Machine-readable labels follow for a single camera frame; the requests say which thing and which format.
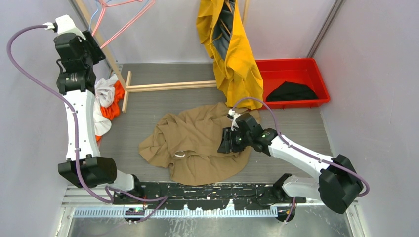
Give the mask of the tan brown garment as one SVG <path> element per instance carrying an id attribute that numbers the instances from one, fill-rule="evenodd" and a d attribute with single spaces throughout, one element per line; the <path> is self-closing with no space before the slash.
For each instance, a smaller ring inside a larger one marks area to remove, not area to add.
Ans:
<path id="1" fill-rule="evenodd" d="M 231 127 L 225 103 L 202 105 L 179 114 L 167 113 L 153 133 L 139 144 L 139 154 L 151 165 L 168 168 L 170 178 L 198 186 L 224 181 L 241 172 L 252 148 L 218 153 L 222 130 Z"/>

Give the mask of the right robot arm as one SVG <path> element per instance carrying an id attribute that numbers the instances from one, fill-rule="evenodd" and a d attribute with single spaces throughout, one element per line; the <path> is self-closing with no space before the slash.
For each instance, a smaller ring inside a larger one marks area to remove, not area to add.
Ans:
<path id="1" fill-rule="evenodd" d="M 285 203 L 293 197 L 315 199 L 331 211 L 343 214 L 356 198 L 368 191 L 365 181 L 346 156 L 332 157 L 310 150 L 275 129 L 263 129 L 249 113 L 229 110 L 227 117 L 232 124 L 223 129 L 217 150 L 219 153 L 238 153 L 251 147 L 267 156 L 284 160 L 310 176 L 298 178 L 284 174 L 275 183 L 277 201 Z"/>

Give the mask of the yellow pleated skirt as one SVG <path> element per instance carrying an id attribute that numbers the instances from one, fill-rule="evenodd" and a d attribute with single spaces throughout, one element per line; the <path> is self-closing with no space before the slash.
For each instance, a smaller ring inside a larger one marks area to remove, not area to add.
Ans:
<path id="1" fill-rule="evenodd" d="M 196 29 L 200 44 L 213 60 L 217 88 L 226 96 L 229 107 L 262 107 L 263 79 L 254 59 L 239 4 L 235 0 L 233 31 L 231 36 L 218 21 L 223 0 L 202 0 L 199 3 Z"/>

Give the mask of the pink wire hanger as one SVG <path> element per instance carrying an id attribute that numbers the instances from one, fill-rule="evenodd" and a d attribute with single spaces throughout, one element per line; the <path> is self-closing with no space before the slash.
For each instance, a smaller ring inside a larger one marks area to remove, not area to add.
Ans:
<path id="1" fill-rule="evenodd" d="M 125 30 L 132 26 L 156 3 L 155 0 L 100 0 L 102 12 L 99 12 L 93 20 L 93 36 L 99 37 L 102 31 L 107 39 L 100 44 L 104 49 Z M 93 13 L 96 10 L 94 0 L 92 1 Z"/>

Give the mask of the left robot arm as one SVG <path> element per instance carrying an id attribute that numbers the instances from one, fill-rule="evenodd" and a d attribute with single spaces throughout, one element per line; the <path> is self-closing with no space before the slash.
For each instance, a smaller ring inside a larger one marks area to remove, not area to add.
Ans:
<path id="1" fill-rule="evenodd" d="M 54 44 L 60 56 L 57 87 L 66 100 L 69 137 L 66 161 L 58 164 L 58 173 L 78 188 L 82 182 L 89 188 L 109 185 L 111 190 L 125 191 L 131 203 L 140 203 L 144 190 L 139 180 L 117 170 L 112 158 L 102 157 L 96 142 L 93 65 L 105 59 L 104 53 L 89 31 L 60 34 Z"/>

